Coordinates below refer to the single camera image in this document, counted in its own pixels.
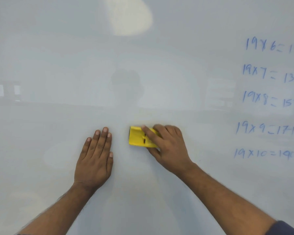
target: yellow eraser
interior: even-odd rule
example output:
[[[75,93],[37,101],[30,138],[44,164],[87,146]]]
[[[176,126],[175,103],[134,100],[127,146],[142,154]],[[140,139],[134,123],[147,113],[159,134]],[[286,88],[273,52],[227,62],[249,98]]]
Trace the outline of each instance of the yellow eraser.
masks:
[[[161,135],[154,130],[153,128],[149,128],[159,137]],[[133,146],[140,146],[146,148],[157,148],[157,145],[150,141],[150,139],[146,136],[146,134],[142,131],[141,127],[131,126],[129,129],[129,144]]]

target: finger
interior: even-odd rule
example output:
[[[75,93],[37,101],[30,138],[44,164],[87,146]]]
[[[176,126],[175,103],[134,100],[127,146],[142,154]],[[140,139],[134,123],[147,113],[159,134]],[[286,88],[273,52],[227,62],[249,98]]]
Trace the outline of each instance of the finger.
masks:
[[[91,158],[92,155],[94,154],[94,151],[95,151],[97,143],[98,143],[99,136],[100,136],[100,130],[96,130],[94,133],[94,136],[92,138],[92,141],[90,143],[86,158]]]
[[[172,136],[176,136],[175,129],[172,125],[166,125],[165,128]]]
[[[103,130],[101,132],[101,135],[99,137],[96,149],[95,149],[94,154],[92,155],[92,157],[95,157],[95,158],[100,157],[101,152],[102,152],[102,150],[103,150],[103,148],[105,146],[105,143],[106,143],[106,138],[107,138],[107,135],[108,135],[108,131],[109,131],[109,129],[107,127],[103,128]]]
[[[145,125],[141,126],[141,129],[154,144],[156,144],[158,147],[161,147],[161,145],[163,143],[162,138],[160,138],[158,135],[156,135],[153,131],[151,131]]]
[[[179,137],[183,138],[183,135],[182,135],[181,130],[180,130],[178,127],[176,127],[176,126],[173,126],[173,127],[174,127],[174,130],[175,130],[176,134],[177,134]]]
[[[103,147],[101,155],[99,156],[100,160],[103,161],[104,167],[106,167],[106,164],[107,164],[107,160],[108,160],[108,156],[109,156],[110,148],[111,148],[111,142],[112,142],[112,134],[108,133],[105,146]]]
[[[161,124],[155,124],[153,126],[153,128],[155,130],[157,130],[160,134],[161,134],[161,137],[164,138],[164,139],[168,139],[171,137],[170,133],[167,131],[167,129],[161,125]]]
[[[108,161],[107,161],[107,175],[110,177],[113,166],[113,152],[109,153]]]
[[[156,148],[147,148],[147,149],[150,152],[150,154],[153,155],[154,158],[156,158],[157,161],[160,160],[161,156],[160,156],[160,152],[158,149],[156,149]]]
[[[91,138],[89,137],[86,139],[86,141],[84,143],[84,146],[82,148],[82,152],[81,152],[80,157],[78,159],[79,161],[83,160],[86,157],[90,142],[91,142]]]

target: white surface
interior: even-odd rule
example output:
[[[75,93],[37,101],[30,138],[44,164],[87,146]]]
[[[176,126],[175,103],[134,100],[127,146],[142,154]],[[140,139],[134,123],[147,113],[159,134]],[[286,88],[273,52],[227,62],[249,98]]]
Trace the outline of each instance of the white surface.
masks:
[[[258,74],[243,75],[244,64]],[[286,73],[294,0],[0,0],[0,235],[66,192],[85,138],[103,126],[113,172],[69,234],[224,234],[174,175],[128,145],[129,126],[142,123],[179,126],[192,160],[294,226],[294,153],[256,155],[294,152],[292,130],[268,134],[294,127]],[[243,102],[245,91],[260,100]]]

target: sleeve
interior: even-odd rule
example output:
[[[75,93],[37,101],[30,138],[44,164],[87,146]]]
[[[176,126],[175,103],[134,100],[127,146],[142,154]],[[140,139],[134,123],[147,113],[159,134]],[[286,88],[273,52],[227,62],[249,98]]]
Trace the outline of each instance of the sleeve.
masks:
[[[294,228],[283,221],[278,221],[271,226],[266,235],[294,235]]]

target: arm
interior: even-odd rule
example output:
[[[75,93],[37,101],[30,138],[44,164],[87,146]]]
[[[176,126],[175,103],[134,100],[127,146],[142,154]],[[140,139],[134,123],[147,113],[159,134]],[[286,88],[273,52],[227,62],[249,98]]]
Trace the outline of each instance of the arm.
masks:
[[[264,235],[276,222],[194,164],[179,128],[155,125],[154,129],[162,138],[142,126],[148,138],[160,149],[149,148],[149,152],[196,194],[227,235]]]
[[[65,235],[91,196],[111,175],[112,135],[108,128],[87,138],[76,164],[74,183],[54,205],[36,217],[19,234]]]

